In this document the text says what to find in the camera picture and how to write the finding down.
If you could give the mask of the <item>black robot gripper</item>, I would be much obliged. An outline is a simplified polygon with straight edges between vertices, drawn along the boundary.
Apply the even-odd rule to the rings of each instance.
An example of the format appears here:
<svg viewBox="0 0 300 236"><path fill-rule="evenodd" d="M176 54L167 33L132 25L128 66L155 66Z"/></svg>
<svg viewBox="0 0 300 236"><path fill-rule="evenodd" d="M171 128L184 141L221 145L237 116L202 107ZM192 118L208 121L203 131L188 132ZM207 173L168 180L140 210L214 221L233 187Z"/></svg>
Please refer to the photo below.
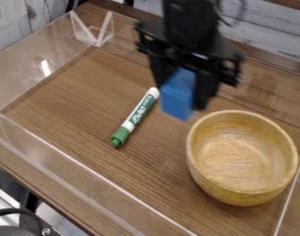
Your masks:
<svg viewBox="0 0 300 236"><path fill-rule="evenodd" d="M195 72L194 109L204 110L219 81L235 86L242 54L221 35L221 0L163 0L163 16L134 24L136 50L148 57L159 88L182 67Z"/></svg>

